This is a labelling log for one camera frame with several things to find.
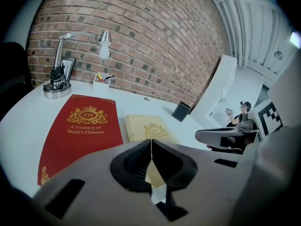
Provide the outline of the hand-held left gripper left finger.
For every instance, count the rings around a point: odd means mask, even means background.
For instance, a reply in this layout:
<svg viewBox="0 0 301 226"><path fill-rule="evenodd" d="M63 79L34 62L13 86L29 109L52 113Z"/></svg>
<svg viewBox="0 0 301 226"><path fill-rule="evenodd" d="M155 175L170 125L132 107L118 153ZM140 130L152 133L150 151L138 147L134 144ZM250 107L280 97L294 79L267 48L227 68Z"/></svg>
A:
<svg viewBox="0 0 301 226"><path fill-rule="evenodd" d="M88 154L52 177L34 201L54 225L162 226L151 186L136 174L150 157L150 140Z"/></svg>

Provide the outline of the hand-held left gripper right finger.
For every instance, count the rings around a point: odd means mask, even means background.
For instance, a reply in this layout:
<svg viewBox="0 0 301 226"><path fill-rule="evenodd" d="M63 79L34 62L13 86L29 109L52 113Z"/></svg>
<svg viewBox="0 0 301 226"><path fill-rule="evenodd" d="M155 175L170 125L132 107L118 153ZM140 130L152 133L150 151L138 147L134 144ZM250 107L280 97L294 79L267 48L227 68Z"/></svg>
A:
<svg viewBox="0 0 301 226"><path fill-rule="evenodd" d="M242 155L153 140L152 158L165 183L166 206L154 226L246 225L256 205L252 170L256 144Z"/></svg>

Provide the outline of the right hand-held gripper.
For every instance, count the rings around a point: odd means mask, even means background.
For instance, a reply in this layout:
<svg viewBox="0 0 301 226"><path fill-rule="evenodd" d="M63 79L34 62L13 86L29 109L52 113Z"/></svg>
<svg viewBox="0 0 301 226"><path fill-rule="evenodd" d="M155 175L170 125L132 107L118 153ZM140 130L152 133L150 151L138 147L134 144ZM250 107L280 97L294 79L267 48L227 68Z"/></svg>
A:
<svg viewBox="0 0 301 226"><path fill-rule="evenodd" d="M212 151L242 154L248 145L261 141L283 126L271 101L265 101L254 109L250 103L241 103L241 109L242 112L234 118L229 113L230 123L225 128L198 130L196 140ZM234 137L236 143L229 141L229 137Z"/></svg>

